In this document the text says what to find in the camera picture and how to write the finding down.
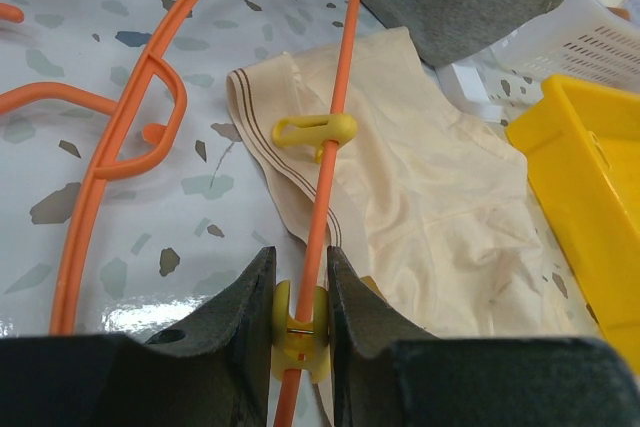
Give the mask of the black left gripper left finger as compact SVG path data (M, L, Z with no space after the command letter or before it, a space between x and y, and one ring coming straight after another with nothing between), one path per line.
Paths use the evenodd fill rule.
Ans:
M276 250L141 343L125 334L1 341L4 426L264 426Z

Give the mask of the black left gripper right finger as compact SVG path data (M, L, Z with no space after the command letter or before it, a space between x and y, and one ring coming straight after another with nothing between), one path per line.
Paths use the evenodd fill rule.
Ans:
M441 339L327 251L338 426L635 426L639 391L594 338Z

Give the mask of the yellow clothespin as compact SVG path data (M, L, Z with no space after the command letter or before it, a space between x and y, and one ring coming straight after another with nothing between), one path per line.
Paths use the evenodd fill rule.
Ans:
M342 146L349 143L357 131L357 121L349 114L302 115L279 120L272 129L271 138L279 148L313 147L314 161L320 163L326 142Z
M279 282L274 291L271 315L271 373L279 381L286 370L307 371L313 384L330 373L329 309L327 291L316 286L312 320L293 318L289 312L291 282Z

